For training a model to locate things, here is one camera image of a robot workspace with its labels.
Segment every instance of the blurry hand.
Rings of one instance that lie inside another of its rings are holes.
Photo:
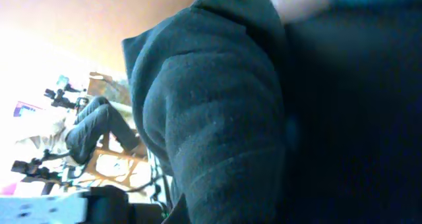
[[[331,0],[271,0],[283,24],[296,22],[327,9]]]

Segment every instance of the person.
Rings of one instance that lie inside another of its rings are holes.
[[[88,161],[100,136],[111,132],[126,154],[146,155],[145,145],[105,97],[95,97],[75,119],[56,114],[40,113],[25,121],[26,137],[17,144],[32,144],[39,150],[48,149],[52,154],[70,152],[67,161],[81,165]]]
[[[196,0],[123,40],[165,223],[421,221],[422,1],[309,1]]]

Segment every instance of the seated person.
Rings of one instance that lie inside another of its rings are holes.
[[[28,118],[24,127],[26,129],[23,130],[30,130],[30,134],[21,137],[17,143],[33,144],[37,149],[48,149],[52,154],[70,152],[67,161],[73,165],[87,162],[100,136],[108,132],[113,133],[126,154],[146,155],[145,145],[104,97],[94,98],[75,120],[68,117],[57,119],[57,116],[40,113]]]

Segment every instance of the blue jeans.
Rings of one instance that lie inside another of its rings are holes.
[[[112,132],[125,151],[139,144],[120,113],[104,97],[94,98],[77,116],[75,128],[66,137],[72,158],[79,164],[87,162],[101,135]]]

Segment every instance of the beige wall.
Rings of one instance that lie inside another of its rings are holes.
[[[16,34],[24,32],[45,41],[66,52],[72,65],[81,66],[78,62],[83,61],[90,67],[123,72],[121,40],[153,27],[193,1],[0,0],[0,30],[7,34],[5,29],[12,28]],[[2,43],[3,49],[7,47],[8,42]]]

